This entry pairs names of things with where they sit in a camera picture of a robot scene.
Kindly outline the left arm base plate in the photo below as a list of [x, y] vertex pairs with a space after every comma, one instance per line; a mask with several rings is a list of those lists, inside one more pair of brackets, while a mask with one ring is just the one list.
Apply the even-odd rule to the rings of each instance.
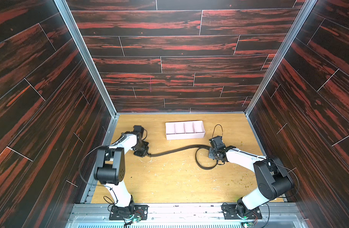
[[127, 207], [118, 207], [113, 205], [110, 210], [109, 220], [119, 221], [126, 220], [135, 222], [141, 220], [147, 220], [148, 217], [148, 205], [134, 204]]

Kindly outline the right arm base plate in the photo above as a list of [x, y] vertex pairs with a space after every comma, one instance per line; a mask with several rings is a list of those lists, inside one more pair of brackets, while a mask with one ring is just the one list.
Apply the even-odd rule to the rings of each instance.
[[223, 203], [221, 209], [225, 219], [262, 219], [262, 214], [259, 207], [249, 210], [243, 205], [238, 205], [237, 203]]

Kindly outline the black leather belt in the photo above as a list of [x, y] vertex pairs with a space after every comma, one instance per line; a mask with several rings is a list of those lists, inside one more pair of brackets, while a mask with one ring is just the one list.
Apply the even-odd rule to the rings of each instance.
[[197, 159], [197, 153], [199, 150], [201, 149], [206, 149], [208, 151], [210, 151], [210, 147], [207, 146], [207, 145], [203, 145], [203, 144], [193, 144], [193, 145], [189, 145], [189, 146], [185, 146], [185, 147], [181, 147], [181, 148], [177, 148], [177, 149], [174, 149], [174, 150], [169, 150], [169, 151], [166, 151], [166, 152], [162, 152], [162, 153], [157, 153], [157, 154], [150, 154], [148, 153], [147, 156], [148, 157], [159, 157], [159, 156], [165, 156], [165, 155], [169, 155], [169, 154], [173, 154], [173, 153], [176, 153], [176, 152], [180, 152], [180, 151], [185, 151], [185, 150], [189, 150], [189, 149], [197, 149], [196, 152], [195, 152], [195, 162], [196, 164], [203, 170], [212, 170], [214, 169], [217, 165], [218, 165], [218, 162], [216, 162], [213, 166], [202, 166], [198, 159]]

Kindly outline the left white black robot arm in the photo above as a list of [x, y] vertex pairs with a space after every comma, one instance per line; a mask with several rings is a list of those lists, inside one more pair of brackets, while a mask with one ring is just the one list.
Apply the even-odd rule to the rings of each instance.
[[109, 146], [100, 146], [97, 150], [94, 179], [104, 185], [116, 200], [115, 206], [119, 208], [131, 207], [134, 204], [133, 197], [124, 183], [125, 154], [132, 150], [135, 156], [147, 156], [149, 143], [143, 137], [144, 132], [146, 130], [143, 127], [135, 125], [133, 131], [122, 133], [116, 142]]

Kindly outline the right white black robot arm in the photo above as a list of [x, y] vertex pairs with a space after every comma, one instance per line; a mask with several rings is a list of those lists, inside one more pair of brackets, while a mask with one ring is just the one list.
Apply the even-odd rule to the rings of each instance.
[[274, 200], [295, 187], [286, 167], [277, 158], [250, 154], [234, 146], [211, 148], [211, 159], [240, 165], [254, 172], [257, 187], [237, 201], [237, 213], [244, 217], [258, 206]]

